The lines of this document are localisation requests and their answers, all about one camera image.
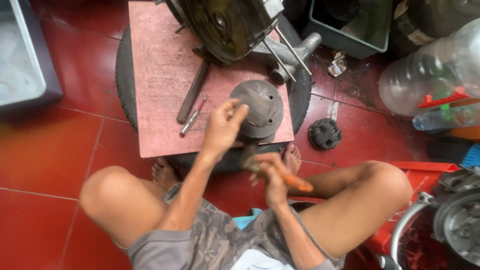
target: grey plastic bin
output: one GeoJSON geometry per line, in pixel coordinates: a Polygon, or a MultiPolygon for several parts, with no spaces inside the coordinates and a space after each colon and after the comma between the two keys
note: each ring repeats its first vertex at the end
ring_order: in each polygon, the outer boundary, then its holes
{"type": "Polygon", "coordinates": [[[304,38],[313,32],[319,33],[322,36],[322,45],[346,51],[347,55],[357,59],[364,59],[387,50],[392,0],[384,0],[371,12],[360,10],[359,15],[345,26],[353,35],[315,20],[312,16],[314,4],[315,0],[312,0],[309,21],[302,32],[304,38]]]}
{"type": "Polygon", "coordinates": [[[0,0],[0,111],[62,97],[40,22],[28,2],[0,0]]]}

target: tire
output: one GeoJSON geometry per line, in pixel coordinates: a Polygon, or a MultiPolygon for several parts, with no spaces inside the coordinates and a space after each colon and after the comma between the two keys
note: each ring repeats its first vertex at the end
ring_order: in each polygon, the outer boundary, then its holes
{"type": "MultiPolygon", "coordinates": [[[[278,18],[278,28],[292,46],[297,46],[301,39],[292,25],[282,15],[278,18]]],[[[116,84],[123,111],[128,118],[132,127],[138,131],[137,109],[135,103],[135,83],[133,77],[133,60],[132,60],[132,40],[130,38],[130,27],[125,30],[121,39],[117,52],[116,63],[116,84]]],[[[293,133],[297,134],[305,115],[307,114],[310,104],[310,91],[312,90],[312,79],[306,72],[298,68],[294,73],[297,80],[295,83],[291,80],[287,81],[288,101],[290,103],[290,113],[292,118],[293,133]]],[[[280,152],[287,146],[285,143],[269,144],[259,146],[258,153],[280,152]]],[[[235,172],[239,170],[241,148],[231,149],[225,154],[223,159],[217,163],[214,168],[215,172],[235,172]]],[[[191,168],[197,153],[188,153],[180,155],[167,156],[167,160],[174,165],[182,165],[191,168]]]]}

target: man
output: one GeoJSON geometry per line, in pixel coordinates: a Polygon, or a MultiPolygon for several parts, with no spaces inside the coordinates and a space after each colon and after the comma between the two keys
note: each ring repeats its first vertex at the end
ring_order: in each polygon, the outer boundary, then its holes
{"type": "MultiPolygon", "coordinates": [[[[183,183],[162,158],[154,182],[120,167],[93,174],[84,184],[85,213],[124,248],[136,270],[329,270],[412,197],[396,167],[368,161],[306,178],[311,193],[289,190],[279,172],[297,173],[300,153],[287,147],[256,156],[265,179],[263,211],[241,231],[226,213],[202,199],[214,165],[232,146],[248,106],[229,99],[213,111],[204,144],[183,183]],[[287,196],[326,199],[289,202],[287,196]]],[[[256,184],[256,176],[251,178],[256,184]]]]}

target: wooden board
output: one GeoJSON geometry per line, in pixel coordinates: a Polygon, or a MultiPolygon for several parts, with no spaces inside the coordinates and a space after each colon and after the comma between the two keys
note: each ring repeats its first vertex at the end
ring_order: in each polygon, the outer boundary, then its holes
{"type": "MultiPolygon", "coordinates": [[[[174,34],[180,25],[164,3],[155,6],[153,2],[130,1],[129,12],[141,157],[200,151],[208,115],[228,99],[233,88],[252,79],[273,84],[266,66],[251,59],[244,59],[230,68],[210,65],[193,108],[205,95],[208,97],[190,131],[181,138],[183,125],[176,118],[202,63],[192,52],[192,47],[200,41],[190,29],[174,34]]],[[[277,86],[277,89],[283,99],[284,118],[274,142],[292,141],[287,87],[277,86]]]]}

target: knee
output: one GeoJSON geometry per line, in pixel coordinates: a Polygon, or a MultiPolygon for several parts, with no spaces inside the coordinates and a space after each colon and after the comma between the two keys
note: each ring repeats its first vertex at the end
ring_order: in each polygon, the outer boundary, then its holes
{"type": "Polygon", "coordinates": [[[111,203],[115,194],[128,189],[122,183],[128,171],[119,166],[101,169],[90,176],[82,186],[79,203],[84,212],[92,217],[106,203],[111,203]]]}
{"type": "Polygon", "coordinates": [[[402,170],[380,161],[367,161],[365,168],[365,174],[368,175],[366,178],[373,181],[372,187],[386,201],[400,208],[411,200],[413,189],[402,170]]]}

